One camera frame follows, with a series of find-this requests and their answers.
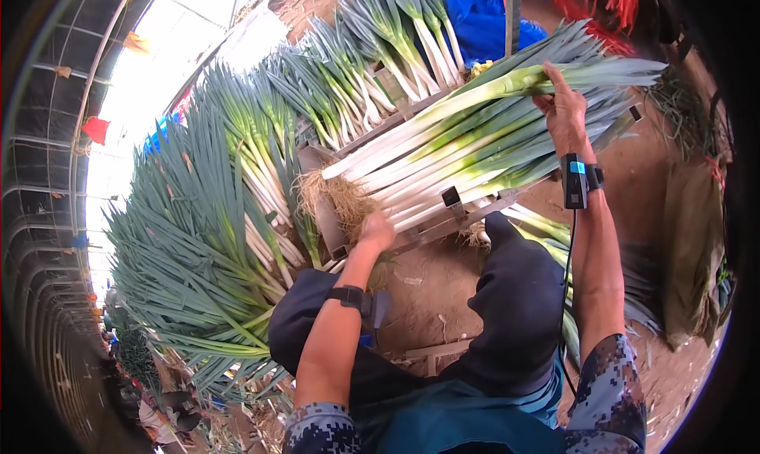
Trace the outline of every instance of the dirt ground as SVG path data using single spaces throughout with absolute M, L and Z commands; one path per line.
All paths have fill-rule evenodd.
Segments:
M 522 0 L 522 15 L 538 22 L 546 30 L 556 28 L 561 15 L 543 0 Z M 275 0 L 270 8 L 291 29 L 288 38 L 295 41 L 309 25 L 307 18 L 314 12 L 332 22 L 335 0 Z M 704 69 L 700 70 L 696 51 L 687 62 L 698 71 L 700 88 L 711 93 L 714 84 Z M 605 171 L 605 193 L 621 242 L 646 243 L 657 248 L 661 240 L 662 210 L 665 184 L 670 164 L 679 159 L 679 151 L 657 131 L 652 119 L 661 120 L 654 108 L 644 108 L 646 119 L 636 124 L 632 132 L 637 137 L 619 139 L 600 156 Z M 520 195 L 519 202 L 535 212 L 556 221 L 569 222 L 572 214 L 562 208 L 562 186 L 545 181 Z M 480 275 L 479 261 L 483 250 L 466 247 L 461 239 L 448 237 L 427 247 L 410 251 L 397 258 L 387 270 L 387 287 L 394 307 L 379 331 L 380 351 L 390 358 L 403 356 L 406 350 L 460 338 L 472 338 L 482 328 L 482 320 L 466 303 L 474 294 Z M 677 430 L 695 401 L 705 374 L 709 373 L 720 339 L 710 347 L 701 339 L 673 353 L 664 340 L 633 323 L 641 337 L 630 335 L 638 353 L 637 367 L 644 386 L 648 418 L 648 452 L 660 452 Z M 651 366 L 648 362 L 651 352 Z M 445 357 L 437 366 L 456 358 Z M 420 364 L 411 370 L 418 371 Z M 568 368 L 577 384 L 573 367 Z M 567 410 L 572 403 L 570 390 L 565 386 L 559 408 L 559 419 L 567 423 Z

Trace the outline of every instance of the worker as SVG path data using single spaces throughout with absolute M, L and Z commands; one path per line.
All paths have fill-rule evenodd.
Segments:
M 543 68 L 555 94 L 534 103 L 557 155 L 596 163 L 583 95 L 548 62 Z M 439 375 L 415 376 L 357 343 L 357 294 L 396 236 L 377 212 L 364 221 L 340 275 L 302 272 L 271 316 L 272 358 L 297 382 L 283 451 L 644 452 L 645 401 L 625 336 L 615 225 L 602 189 L 587 200 L 574 230 L 581 377 L 566 429 L 556 427 L 563 269 L 504 215 L 487 215 L 491 252 L 467 302 L 483 331 Z
M 166 414 L 158 408 L 155 398 L 150 393 L 142 393 L 140 423 L 150 439 L 154 443 L 166 445 L 178 442 L 180 436 L 183 444 L 191 442 L 186 434 L 195 429 L 203 415 L 193 395 L 189 392 L 166 392 L 161 395 L 161 405 Z

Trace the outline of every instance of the black wrist strap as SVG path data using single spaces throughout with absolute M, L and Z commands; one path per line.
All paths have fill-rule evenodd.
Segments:
M 356 286 L 332 288 L 328 292 L 328 299 L 338 299 L 341 306 L 353 307 L 362 314 L 362 318 L 372 314 L 372 296 L 364 292 L 362 288 Z
M 586 182 L 588 183 L 588 192 L 604 188 L 604 174 L 598 165 L 586 164 Z

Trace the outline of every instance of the camouflage shirt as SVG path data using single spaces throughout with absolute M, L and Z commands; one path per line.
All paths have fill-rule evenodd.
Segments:
M 594 347 L 568 414 L 567 453 L 643 454 L 646 404 L 627 337 L 610 335 Z M 348 410 L 335 403 L 302 406 L 286 429 L 285 453 L 363 451 Z

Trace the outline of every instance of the blue tarp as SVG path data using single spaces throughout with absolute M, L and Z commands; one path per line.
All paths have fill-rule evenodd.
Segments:
M 174 111 L 172 113 L 171 119 L 175 123 L 180 122 L 182 117 L 179 115 L 179 111 Z M 166 120 L 166 116 L 162 116 L 157 120 L 158 128 L 161 129 L 161 132 L 164 136 L 166 136 Z M 153 147 L 155 147 L 158 152 L 161 152 L 161 142 L 158 140 L 158 131 L 145 138 L 143 153 L 145 155 L 151 154 L 153 152 Z
M 504 0 L 446 0 L 446 9 L 465 65 L 504 57 Z M 544 38 L 546 31 L 538 24 L 520 20 L 518 50 Z

